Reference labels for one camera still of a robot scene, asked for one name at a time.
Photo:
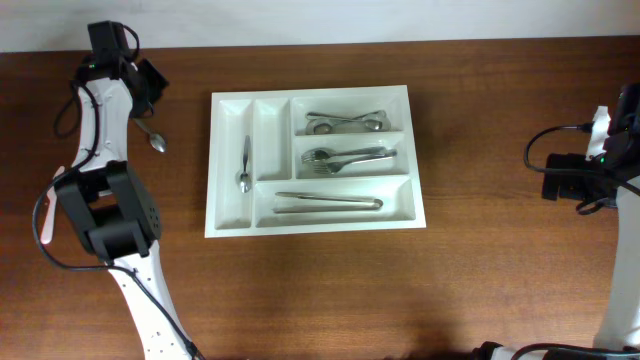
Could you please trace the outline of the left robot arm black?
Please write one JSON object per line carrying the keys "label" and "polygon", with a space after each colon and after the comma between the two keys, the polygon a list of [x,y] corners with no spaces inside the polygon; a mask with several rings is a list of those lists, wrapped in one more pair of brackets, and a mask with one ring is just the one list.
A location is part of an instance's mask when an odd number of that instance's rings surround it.
{"label": "left robot arm black", "polygon": [[166,78],[128,43],[136,33],[115,21],[88,27],[90,54],[72,81],[79,147],[52,189],[82,247],[109,273],[131,313],[147,359],[199,359],[181,325],[160,259],[162,223],[150,192],[128,162],[130,121],[154,112]]}

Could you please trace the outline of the metal fork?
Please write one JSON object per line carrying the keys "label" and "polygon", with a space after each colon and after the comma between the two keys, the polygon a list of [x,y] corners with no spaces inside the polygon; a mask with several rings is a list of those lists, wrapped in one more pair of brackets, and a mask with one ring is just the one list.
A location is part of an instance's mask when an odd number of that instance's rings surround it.
{"label": "metal fork", "polygon": [[344,167],[348,165],[390,159],[395,157],[397,154],[398,152],[396,149],[391,149],[391,150],[386,150],[384,152],[380,152],[376,154],[370,154],[370,155],[354,158],[351,160],[334,161],[334,162],[327,162],[327,161],[313,162],[310,165],[310,167],[311,167],[311,170],[316,174],[333,175],[333,174],[339,173]]}
{"label": "metal fork", "polygon": [[347,151],[335,151],[330,148],[315,148],[304,152],[301,155],[301,161],[303,163],[317,162],[328,160],[332,157],[378,154],[385,150],[385,147],[368,147]]}

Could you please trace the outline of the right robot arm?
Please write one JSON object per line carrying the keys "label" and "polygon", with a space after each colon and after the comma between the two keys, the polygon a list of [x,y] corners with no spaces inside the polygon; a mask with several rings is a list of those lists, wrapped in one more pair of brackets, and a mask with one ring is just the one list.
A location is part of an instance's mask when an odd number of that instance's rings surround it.
{"label": "right robot arm", "polygon": [[[543,167],[529,153],[541,137],[576,130],[590,135],[586,152],[550,154]],[[600,106],[593,120],[551,127],[525,146],[526,168],[544,175],[541,196],[578,202],[576,213],[615,209],[618,240],[607,310],[589,347],[535,343],[519,349],[485,342],[471,359],[637,359],[639,357],[639,84],[622,87],[615,113]]]}

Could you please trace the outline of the metal tweezers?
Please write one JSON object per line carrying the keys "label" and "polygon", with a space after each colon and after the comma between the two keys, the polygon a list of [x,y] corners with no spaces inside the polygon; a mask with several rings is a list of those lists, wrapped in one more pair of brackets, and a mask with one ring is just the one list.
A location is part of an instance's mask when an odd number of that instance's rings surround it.
{"label": "metal tweezers", "polygon": [[275,207],[273,212],[276,214],[378,211],[384,206],[384,202],[381,199],[367,196],[327,195],[308,192],[277,192],[276,196],[295,200],[295,203],[291,205]]}

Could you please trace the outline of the small metal teaspoon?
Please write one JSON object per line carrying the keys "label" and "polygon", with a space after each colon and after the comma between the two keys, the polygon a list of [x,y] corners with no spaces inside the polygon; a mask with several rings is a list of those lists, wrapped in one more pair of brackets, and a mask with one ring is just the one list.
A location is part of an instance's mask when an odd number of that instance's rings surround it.
{"label": "small metal teaspoon", "polygon": [[150,145],[158,152],[165,153],[167,151],[167,141],[164,137],[151,129],[142,119],[134,118],[136,125],[143,130],[148,136]]}
{"label": "small metal teaspoon", "polygon": [[246,194],[252,188],[252,180],[248,171],[249,157],[251,148],[251,138],[249,135],[245,136],[243,154],[242,154],[242,171],[238,176],[238,186],[241,193]]}

